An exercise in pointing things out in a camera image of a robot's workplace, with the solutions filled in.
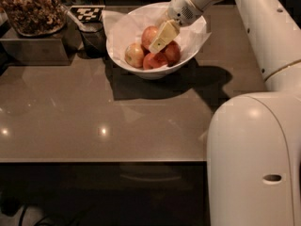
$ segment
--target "red apple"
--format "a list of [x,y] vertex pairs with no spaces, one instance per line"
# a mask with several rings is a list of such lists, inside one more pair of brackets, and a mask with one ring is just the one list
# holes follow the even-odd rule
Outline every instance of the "red apple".
[[151,70],[167,64],[168,64],[168,60],[163,53],[161,52],[157,54],[148,53],[143,60],[143,69]]
[[126,48],[124,59],[129,65],[135,68],[141,68],[145,54],[146,51],[141,43],[133,42]]
[[143,47],[145,47],[147,50],[149,50],[151,42],[153,38],[156,36],[157,32],[158,32],[158,27],[154,25],[150,25],[143,30],[141,36],[141,43]]
[[168,66],[172,66],[179,62],[181,58],[180,45],[176,41],[172,41],[162,50],[162,53],[168,60]]

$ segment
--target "jar of nuts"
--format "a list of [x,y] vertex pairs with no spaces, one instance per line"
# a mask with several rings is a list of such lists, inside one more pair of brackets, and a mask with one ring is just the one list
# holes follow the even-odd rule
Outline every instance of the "jar of nuts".
[[0,7],[17,33],[26,37],[53,34],[66,23],[60,0],[0,0]]

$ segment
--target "bowl of apples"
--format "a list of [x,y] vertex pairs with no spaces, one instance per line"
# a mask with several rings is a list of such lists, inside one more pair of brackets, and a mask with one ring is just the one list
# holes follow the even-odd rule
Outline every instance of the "bowl of apples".
[[196,55],[209,38],[203,17],[181,27],[180,34],[160,53],[149,51],[158,32],[157,22],[168,3],[149,4],[122,16],[106,31],[106,48],[111,59],[122,69],[143,79],[160,79],[176,72]]

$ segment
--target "white bowl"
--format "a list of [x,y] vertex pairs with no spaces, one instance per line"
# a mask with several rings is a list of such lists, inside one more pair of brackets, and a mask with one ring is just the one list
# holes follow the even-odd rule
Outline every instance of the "white bowl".
[[181,27],[175,41],[181,46],[181,59],[172,67],[164,66],[152,70],[137,69],[130,66],[124,59],[126,47],[134,41],[141,42],[143,30],[156,23],[168,8],[168,3],[155,3],[138,8],[122,16],[112,28],[106,32],[106,48],[112,60],[124,70],[144,79],[159,79],[174,73],[196,55],[209,38],[207,23],[203,17],[192,25]]

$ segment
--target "brown countertop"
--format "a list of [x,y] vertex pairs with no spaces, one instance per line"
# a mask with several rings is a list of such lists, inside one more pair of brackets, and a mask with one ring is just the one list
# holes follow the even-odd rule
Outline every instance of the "brown countertop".
[[213,113],[263,91],[236,6],[206,12],[212,36],[185,67],[156,81],[108,57],[70,66],[9,66],[0,76],[0,162],[205,161]]

